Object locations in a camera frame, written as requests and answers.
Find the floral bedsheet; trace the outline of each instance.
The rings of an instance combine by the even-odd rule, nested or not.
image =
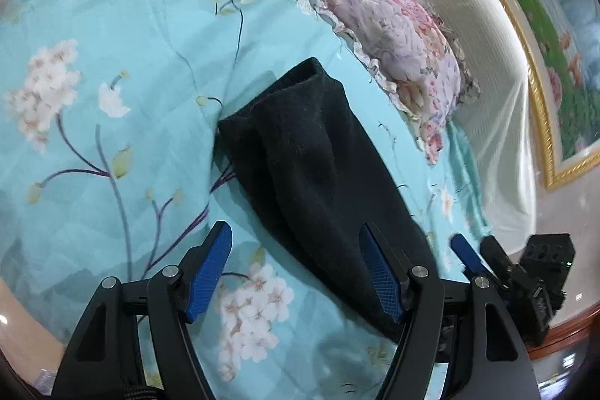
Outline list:
[[[219,119],[311,56],[343,83],[443,276],[462,278],[454,232],[489,231],[462,131],[447,125],[428,166],[308,0],[0,0],[0,39],[0,279],[63,344],[103,277],[150,276],[226,220],[232,253],[190,326],[217,398],[376,396],[394,345],[265,231],[214,147]],[[140,337],[160,384],[148,321]]]

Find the gold picture frame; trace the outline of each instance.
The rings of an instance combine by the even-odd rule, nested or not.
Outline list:
[[[553,120],[548,107],[547,97],[552,98],[549,82],[542,79],[547,70],[543,63],[541,51],[527,18],[516,0],[500,0],[506,14],[517,33],[529,65],[529,93],[532,112],[537,126],[539,140],[538,153],[541,154],[544,184],[547,189],[555,189],[580,177],[596,165],[600,165],[600,140],[582,153],[562,161],[560,144],[555,144],[556,138],[560,140],[557,120]]]

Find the framed picture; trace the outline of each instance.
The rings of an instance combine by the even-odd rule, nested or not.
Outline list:
[[[501,1],[531,61],[530,93],[545,184],[556,187],[600,163],[600,3],[516,0],[534,43],[511,16],[512,0]]]

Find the floral pillowcase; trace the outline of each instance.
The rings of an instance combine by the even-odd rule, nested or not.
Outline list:
[[[461,89],[452,49],[415,0],[314,0],[392,103],[411,116],[430,163],[442,149],[442,129]]]

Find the metal screw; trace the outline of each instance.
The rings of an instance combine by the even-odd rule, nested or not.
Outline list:
[[[417,278],[425,278],[425,276],[429,275],[429,270],[419,264],[413,266],[412,272]]]
[[[170,264],[163,268],[163,275],[167,278],[171,278],[179,273],[179,267],[176,264]]]
[[[489,288],[490,281],[485,276],[476,276],[475,285],[479,286],[479,288]]]
[[[116,278],[114,276],[107,276],[102,280],[102,288],[110,289],[116,285]]]

